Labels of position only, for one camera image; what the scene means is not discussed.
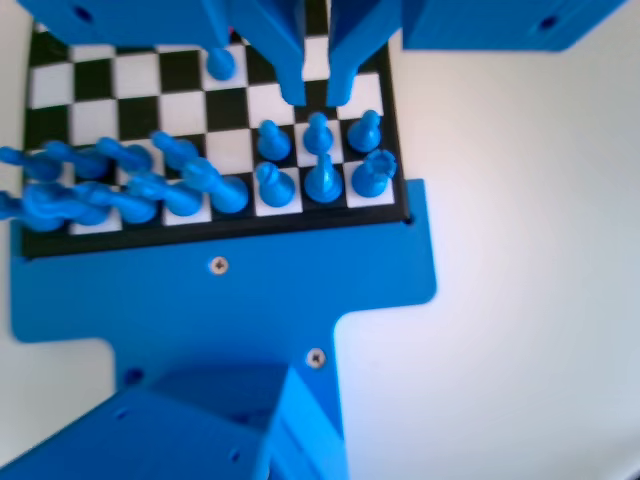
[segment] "blue mount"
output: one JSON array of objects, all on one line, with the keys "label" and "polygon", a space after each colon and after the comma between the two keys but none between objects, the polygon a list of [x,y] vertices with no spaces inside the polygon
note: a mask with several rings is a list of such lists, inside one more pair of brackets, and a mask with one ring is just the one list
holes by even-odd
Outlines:
[{"label": "blue mount", "polygon": [[[141,465],[152,465],[153,478],[253,480],[266,478],[271,464],[273,479],[346,479],[335,324],[348,312],[425,303],[436,291],[424,183],[409,181],[407,190],[410,224],[32,261],[19,256],[20,229],[12,225],[16,338],[102,338],[115,352],[118,390],[143,388],[121,391],[0,478],[42,478],[35,472],[43,471],[71,480],[139,478]],[[229,268],[214,275],[219,256]],[[324,368],[306,364],[314,348],[326,354]],[[274,373],[256,367],[229,375],[231,366]],[[271,400],[256,392],[272,392],[265,393]],[[81,454],[63,462],[69,451]],[[122,471],[114,473],[111,456]]]}]

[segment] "black square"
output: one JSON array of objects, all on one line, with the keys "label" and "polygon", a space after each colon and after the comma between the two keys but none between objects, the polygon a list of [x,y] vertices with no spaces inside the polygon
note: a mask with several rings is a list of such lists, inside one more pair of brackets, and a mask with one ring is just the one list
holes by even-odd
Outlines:
[{"label": "black square", "polygon": [[69,143],[69,108],[65,105],[27,110],[24,148],[36,150],[51,140]]},{"label": "black square", "polygon": [[245,88],[206,92],[207,130],[236,130],[249,128],[249,110]]},{"label": "black square", "polygon": [[74,65],[76,101],[113,98],[111,60],[94,60]]},{"label": "black square", "polygon": [[307,94],[307,104],[304,107],[293,108],[296,123],[308,122],[311,114],[315,112],[322,112],[327,119],[336,120],[338,118],[338,110],[327,107],[327,88],[329,87],[329,81],[313,80],[305,82],[304,85]]},{"label": "black square", "polygon": [[276,71],[258,51],[251,45],[246,47],[247,52],[247,79],[249,85],[262,83],[277,83]]},{"label": "black square", "polygon": [[284,133],[287,134],[289,140],[291,140],[291,152],[285,158],[280,161],[272,162],[266,158],[263,158],[260,153],[258,153],[258,139],[260,138],[260,132],[257,128],[251,130],[251,148],[253,150],[253,166],[256,167],[261,162],[272,162],[274,165],[277,165],[278,168],[289,168],[295,167],[298,165],[297,163],[297,153],[296,153],[296,140],[293,132],[293,125],[283,125],[280,127]]},{"label": "black square", "polygon": [[200,90],[200,52],[161,53],[160,83],[163,93]]},{"label": "black square", "polygon": [[35,33],[31,40],[29,65],[40,67],[69,60],[69,47],[49,32]]},{"label": "black square", "polygon": [[158,130],[158,97],[118,100],[120,140],[149,138]]},{"label": "black square", "polygon": [[326,0],[307,0],[307,35],[329,35]]},{"label": "black square", "polygon": [[[188,140],[193,144],[194,147],[196,147],[196,150],[198,150],[198,155],[200,155],[203,158],[207,158],[207,139],[204,134],[182,135],[174,138],[176,140]],[[163,160],[163,161],[164,161],[164,172],[165,172],[164,176],[168,180],[179,180],[182,178],[182,175],[179,170],[171,168],[169,165],[167,165],[166,160]]]},{"label": "black square", "polygon": [[312,200],[304,188],[304,180],[307,178],[307,175],[314,167],[303,167],[300,169],[300,186],[302,188],[302,211],[310,212],[313,210],[330,210],[335,208],[347,208],[347,194],[346,194],[346,186],[344,184],[344,170],[342,168],[341,163],[337,163],[333,165],[334,168],[340,174],[342,178],[342,193],[338,198],[336,198],[331,203],[318,203],[315,200]]},{"label": "black square", "polygon": [[[81,145],[75,147],[76,151],[82,152],[83,150],[93,149],[95,145]],[[116,172],[118,170],[118,164],[113,158],[109,159],[109,168],[107,172],[100,178],[82,178],[78,175],[74,175],[74,183],[82,183],[82,182],[100,182],[106,185],[116,185],[117,184],[117,176]]]}]

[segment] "hole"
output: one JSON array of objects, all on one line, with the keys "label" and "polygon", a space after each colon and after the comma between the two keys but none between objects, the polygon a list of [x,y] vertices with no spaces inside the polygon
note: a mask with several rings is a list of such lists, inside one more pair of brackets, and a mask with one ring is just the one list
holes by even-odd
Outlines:
[{"label": "hole", "polygon": [[124,384],[127,386],[138,385],[144,379],[144,371],[141,368],[130,368],[124,374]]},{"label": "hole", "polygon": [[93,15],[91,15],[86,8],[73,7],[73,13],[75,13],[76,17],[78,17],[83,22],[93,23]]},{"label": "hole", "polygon": [[556,17],[555,15],[552,15],[550,17],[545,18],[543,21],[540,22],[540,25],[538,26],[538,29],[542,32],[546,32],[547,30],[551,30],[553,27],[555,27],[558,24],[558,17]]},{"label": "hole", "polygon": [[229,461],[231,463],[236,463],[240,459],[240,452],[236,449],[233,449],[229,452]]},{"label": "hole", "polygon": [[113,418],[115,418],[116,420],[122,420],[127,415],[129,415],[129,409],[121,408],[120,410],[117,410],[116,413],[113,414]]}]

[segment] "blue pawn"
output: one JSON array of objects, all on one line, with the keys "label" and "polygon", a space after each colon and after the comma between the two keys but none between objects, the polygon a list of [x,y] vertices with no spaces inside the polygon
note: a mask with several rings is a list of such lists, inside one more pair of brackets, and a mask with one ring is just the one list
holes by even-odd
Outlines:
[{"label": "blue pawn", "polygon": [[291,140],[275,123],[265,120],[260,125],[258,152],[267,160],[277,162],[286,158],[291,152]]},{"label": "blue pawn", "polygon": [[396,158],[391,152],[374,150],[353,172],[351,185],[362,197],[377,197],[387,188],[389,179],[393,178],[397,169]]},{"label": "blue pawn", "polygon": [[249,190],[238,177],[223,177],[204,158],[189,160],[182,169],[187,185],[211,195],[213,208],[222,213],[237,213],[249,203]]},{"label": "blue pawn", "polygon": [[12,198],[7,192],[0,192],[0,220],[17,218],[35,232],[51,232],[62,227],[64,220],[61,218],[42,218],[28,214],[22,202]]},{"label": "blue pawn", "polygon": [[96,150],[102,155],[113,158],[127,173],[148,172],[153,167],[153,158],[146,148],[140,145],[120,145],[112,138],[98,140]]},{"label": "blue pawn", "polygon": [[318,203],[331,203],[342,194],[342,178],[327,153],[318,157],[318,164],[304,179],[304,190]]},{"label": "blue pawn", "polygon": [[104,177],[109,170],[109,159],[93,148],[75,151],[66,143],[54,141],[45,146],[47,156],[58,162],[73,164],[76,174],[81,178],[93,180]]},{"label": "blue pawn", "polygon": [[156,215],[156,203],[128,193],[114,192],[108,185],[87,182],[76,185],[74,190],[83,202],[99,207],[115,207],[128,223],[146,223]]},{"label": "blue pawn", "polygon": [[202,194],[184,182],[169,185],[160,175],[153,172],[138,173],[129,180],[132,195],[149,200],[164,200],[169,211],[180,217],[197,213],[202,207]]},{"label": "blue pawn", "polygon": [[309,127],[302,136],[304,147],[314,155],[327,153],[333,145],[333,133],[327,127],[327,117],[314,113],[309,117]]},{"label": "blue pawn", "polygon": [[24,191],[25,210],[43,218],[67,218],[80,225],[98,225],[109,216],[108,207],[90,205],[80,200],[76,193],[59,183],[28,185]]},{"label": "blue pawn", "polygon": [[44,153],[25,155],[11,147],[2,147],[0,162],[21,166],[29,177],[41,182],[55,182],[62,174],[62,164]]},{"label": "blue pawn", "polygon": [[380,115],[367,110],[360,120],[351,125],[347,138],[349,145],[361,153],[369,153],[380,145]]},{"label": "blue pawn", "polygon": [[273,163],[262,162],[258,165],[256,178],[260,183],[260,198],[271,207],[284,207],[296,193],[293,179]]},{"label": "blue pawn", "polygon": [[189,140],[176,140],[165,132],[155,132],[151,142],[164,153],[164,160],[174,170],[182,170],[187,160],[199,157],[198,149]]},{"label": "blue pawn", "polygon": [[208,52],[207,70],[216,80],[230,80],[236,73],[236,61],[224,48],[212,48]]}]

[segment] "white square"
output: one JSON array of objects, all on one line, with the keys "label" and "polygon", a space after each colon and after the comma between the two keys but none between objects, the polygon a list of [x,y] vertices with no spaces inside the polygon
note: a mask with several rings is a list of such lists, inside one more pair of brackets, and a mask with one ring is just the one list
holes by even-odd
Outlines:
[{"label": "white square", "polygon": [[125,55],[114,61],[117,98],[151,97],[160,94],[160,62],[155,53]]},{"label": "white square", "polygon": [[74,103],[71,106],[71,143],[91,145],[101,137],[117,137],[118,111],[115,100]]},{"label": "white square", "polygon": [[73,102],[73,65],[61,63],[31,70],[31,108],[69,105]]},{"label": "white square", "polygon": [[116,56],[116,49],[111,45],[84,45],[71,49],[71,58],[74,62],[86,62],[89,60],[103,60]]},{"label": "white square", "polygon": [[222,175],[253,171],[251,131],[243,129],[208,133],[207,160]]},{"label": "white square", "polygon": [[207,52],[200,52],[200,65],[202,68],[202,86],[206,91],[224,90],[227,88],[244,88],[247,80],[247,52],[244,45],[231,45],[227,48],[236,61],[236,73],[229,80],[216,80],[207,71]]},{"label": "white square", "polygon": [[302,79],[305,82],[329,78],[329,37],[305,38],[304,57]]},{"label": "white square", "polygon": [[292,213],[302,212],[302,189],[300,187],[300,172],[296,167],[282,168],[281,172],[286,173],[293,179],[296,186],[296,193],[293,199],[284,207],[271,207],[264,203],[260,197],[260,185],[255,173],[253,174],[253,197],[256,204],[256,215],[259,217],[268,217],[271,215],[289,215]]},{"label": "white square", "polygon": [[265,120],[273,120],[276,125],[294,123],[293,106],[282,98],[277,83],[248,88],[249,125],[258,128]]},{"label": "white square", "polygon": [[171,136],[205,133],[207,121],[204,92],[162,95],[160,128]]},{"label": "white square", "polygon": [[[314,167],[318,163],[318,156],[305,148],[302,137],[309,127],[308,123],[298,123],[293,126],[294,135],[296,137],[296,154],[298,155],[299,167]],[[338,120],[329,120],[327,127],[333,134],[333,145],[327,152],[331,155],[331,163],[344,162],[344,154],[342,153],[342,136],[340,133],[340,122]]]},{"label": "white square", "polygon": [[342,168],[344,171],[344,183],[345,183],[345,191],[347,194],[347,206],[349,208],[358,208],[358,207],[371,207],[375,205],[391,205],[394,202],[393,196],[393,179],[389,179],[389,183],[387,183],[387,188],[385,188],[384,192],[382,192],[377,197],[367,198],[361,197],[356,193],[353,189],[353,185],[351,185],[351,178],[353,177],[353,172],[355,172],[356,168],[362,165],[362,161],[358,162],[346,162]]},{"label": "white square", "polygon": [[202,206],[200,210],[198,210],[193,215],[189,215],[187,217],[181,217],[174,213],[171,213],[167,207],[163,208],[162,212],[162,223],[165,226],[174,226],[174,225],[189,225],[192,223],[206,223],[211,221],[211,200],[209,199],[209,195],[202,194]]},{"label": "white square", "polygon": [[356,75],[351,99],[346,105],[338,107],[338,118],[340,120],[360,118],[367,110],[375,110],[380,116],[384,115],[380,78],[377,73]]},{"label": "white square", "polygon": [[[151,168],[151,170],[154,173],[157,173],[158,175],[162,175],[164,177],[164,155],[162,151],[153,146],[151,140],[131,140],[128,142],[122,142],[122,145],[124,145],[125,147],[128,147],[130,145],[140,145],[141,147],[144,147],[151,154],[151,158],[153,160],[153,167]],[[117,169],[116,182],[118,183],[118,185],[126,185],[127,183],[129,183],[129,179],[130,175],[127,172],[125,172],[121,168]]]}]

